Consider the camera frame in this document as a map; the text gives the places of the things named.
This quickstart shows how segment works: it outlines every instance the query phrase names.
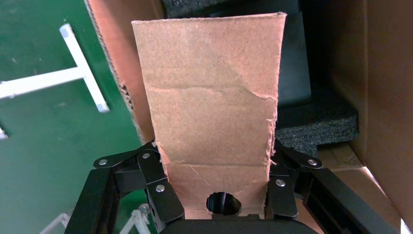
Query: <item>cardboard piece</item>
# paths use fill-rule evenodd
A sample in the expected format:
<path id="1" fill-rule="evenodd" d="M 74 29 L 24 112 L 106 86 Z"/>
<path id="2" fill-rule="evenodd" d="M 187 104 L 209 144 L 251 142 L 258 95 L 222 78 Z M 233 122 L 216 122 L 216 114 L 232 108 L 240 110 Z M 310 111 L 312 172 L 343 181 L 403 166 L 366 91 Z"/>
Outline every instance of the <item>cardboard piece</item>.
<path id="1" fill-rule="evenodd" d="M 132 113 L 142 143 L 154 139 L 132 20 L 163 18 L 158 0 L 85 0 L 113 78 Z"/>
<path id="2" fill-rule="evenodd" d="M 320 147 L 318 149 L 320 160 L 323 167 L 332 172 L 347 171 L 364 167 L 348 143 L 337 143 Z"/>
<path id="3" fill-rule="evenodd" d="M 227 192 L 263 215 L 284 13 L 132 22 L 157 145 L 183 206 Z"/>

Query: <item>cardboard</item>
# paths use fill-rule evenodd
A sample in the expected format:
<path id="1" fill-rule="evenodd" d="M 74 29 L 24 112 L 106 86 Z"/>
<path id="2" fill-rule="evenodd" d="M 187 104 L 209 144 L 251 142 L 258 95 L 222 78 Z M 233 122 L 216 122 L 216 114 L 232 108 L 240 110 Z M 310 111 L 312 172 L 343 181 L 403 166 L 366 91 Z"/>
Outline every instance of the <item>cardboard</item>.
<path id="1" fill-rule="evenodd" d="M 132 23 L 157 145 L 186 210 L 205 214 L 207 198 L 227 192 L 240 215 L 263 215 L 285 16 Z"/>
<path id="2" fill-rule="evenodd" d="M 309 61 L 358 109 L 360 135 L 351 146 L 413 229 L 413 33 L 406 30 L 413 1 L 306 4 L 307 48 L 318 54 Z"/>
<path id="3" fill-rule="evenodd" d="M 364 167 L 348 143 L 330 144 L 327 147 L 319 147 L 319 159 L 324 168 L 332 172 L 347 171 Z"/>
<path id="4" fill-rule="evenodd" d="M 142 143 L 146 143 L 154 139 L 154 132 L 131 21 L 163 18 L 161 2 L 85 0 L 85 3 L 113 78 L 132 113 Z"/>

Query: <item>cardboard box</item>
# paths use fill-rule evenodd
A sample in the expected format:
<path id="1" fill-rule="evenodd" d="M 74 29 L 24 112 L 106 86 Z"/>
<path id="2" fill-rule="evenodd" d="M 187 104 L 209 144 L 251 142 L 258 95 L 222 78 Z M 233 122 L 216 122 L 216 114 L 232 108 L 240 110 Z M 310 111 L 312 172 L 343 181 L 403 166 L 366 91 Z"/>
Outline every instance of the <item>cardboard box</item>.
<path id="1" fill-rule="evenodd" d="M 114 77 L 149 140 L 154 135 L 130 22 L 162 18 L 160 2 L 89 0 L 87 5 Z M 302 7 L 305 32 L 312 34 L 310 75 L 332 81 L 358 109 L 360 136 L 351 146 L 412 229 L 413 1 L 316 0 L 303 1 Z"/>

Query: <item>foam padding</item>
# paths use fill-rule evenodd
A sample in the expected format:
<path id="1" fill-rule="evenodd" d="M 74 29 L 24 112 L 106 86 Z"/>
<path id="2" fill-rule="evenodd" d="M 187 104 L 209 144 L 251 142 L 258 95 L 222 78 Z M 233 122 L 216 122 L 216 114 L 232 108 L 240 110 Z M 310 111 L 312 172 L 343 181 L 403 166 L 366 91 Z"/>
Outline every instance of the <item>foam padding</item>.
<path id="1" fill-rule="evenodd" d="M 242 1 L 244 0 L 163 0 L 168 18 L 208 14 L 210 9 L 218 5 Z"/>
<path id="2" fill-rule="evenodd" d="M 313 87 L 312 102 L 278 110 L 276 138 L 286 147 L 318 157 L 317 145 L 358 134 L 357 110 L 328 87 Z"/>

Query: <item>corrugated cardboard edge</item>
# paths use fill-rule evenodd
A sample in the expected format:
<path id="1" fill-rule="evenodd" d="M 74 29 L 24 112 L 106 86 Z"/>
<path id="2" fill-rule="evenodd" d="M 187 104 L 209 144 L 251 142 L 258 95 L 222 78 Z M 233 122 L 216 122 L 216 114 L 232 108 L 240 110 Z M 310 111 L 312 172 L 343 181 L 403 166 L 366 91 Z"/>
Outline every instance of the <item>corrugated cardboard edge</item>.
<path id="1" fill-rule="evenodd" d="M 119 74 L 116 71 L 116 66 L 114 65 L 113 59 L 111 57 L 111 52 L 109 51 L 109 49 L 106 45 L 104 37 L 102 36 L 101 29 L 99 27 L 99 23 L 96 20 L 96 17 L 94 15 L 94 9 L 92 8 L 90 1 L 91 0 L 84 0 L 87 11 L 88 11 L 88 14 L 91 18 L 92 24 L 93 24 L 94 29 L 96 31 L 99 43 L 100 43 L 100 45 L 101 45 L 101 47 L 104 51 L 106 60 L 108 62 L 109 69 L 112 73 L 113 79 L 115 80 L 115 82 L 116 82 L 116 84 L 119 88 L 119 91 L 120 91 L 120 93 L 123 97 L 123 100 L 124 100 L 128 110 L 129 110 L 129 112 L 131 113 L 132 122 L 133 122 L 134 126 L 137 129 L 137 132 L 139 134 L 139 138 L 141 139 L 142 143 L 146 143 L 146 142 L 148 142 L 148 141 L 150 141 L 154 138 L 153 128 L 151 127 L 151 122 L 150 122 L 150 116 L 149 117 L 146 117 L 146 116 L 142 117 L 142 115 L 145 115 L 144 114 L 145 112 L 149 113 L 149 108 L 143 103 L 145 101 L 144 98 L 140 98 L 139 100 L 136 100 L 136 98 L 135 99 L 132 98 L 133 96 L 139 96 L 139 95 L 142 96 L 142 95 L 145 95 L 145 94 L 143 94 L 143 93 L 137 94 L 136 92 L 138 90 L 136 90 L 136 87 L 132 87 L 132 88 L 128 87 L 127 82 L 125 82 L 125 81 L 122 82 L 122 80 L 126 80 L 128 78 L 123 78 L 122 79 L 121 77 L 119 77 Z M 96 2 L 96 4 L 97 3 L 99 3 L 99 5 L 101 5 L 101 6 L 104 6 L 106 4 L 104 1 Z M 117 4 L 119 9 L 122 8 L 122 7 L 124 7 L 124 8 L 128 7 L 127 4 L 124 4 L 122 2 L 120 2 L 120 3 L 111 2 L 111 4 Z M 163 17 L 163 13 L 162 13 L 161 8 L 162 7 L 161 7 L 161 2 L 160 1 L 151 0 L 150 1 L 150 9 L 142 9 L 142 11 L 146 11 L 146 10 L 152 11 L 155 18 L 161 18 L 161 17 Z M 119 25 L 116 25 L 116 26 L 119 27 L 119 28 L 122 28 L 122 26 L 124 26 L 124 25 L 122 25 L 122 23 L 119 23 Z"/>
<path id="2" fill-rule="evenodd" d="M 140 24 L 140 23 L 158 23 L 160 21 L 193 21 L 193 20 L 206 20 L 206 21 L 217 21 L 217 20 L 225 20 L 225 19 L 238 19 L 238 18 L 262 18 L 262 17 L 273 17 L 273 16 L 280 16 L 286 17 L 287 14 L 284 12 L 277 12 L 277 13 L 268 13 L 268 14 L 257 14 L 257 15 L 247 15 L 247 16 L 230 16 L 230 17 L 219 17 L 219 18 L 184 18 L 184 19 L 155 19 L 155 20 L 134 20 L 132 24 Z"/>

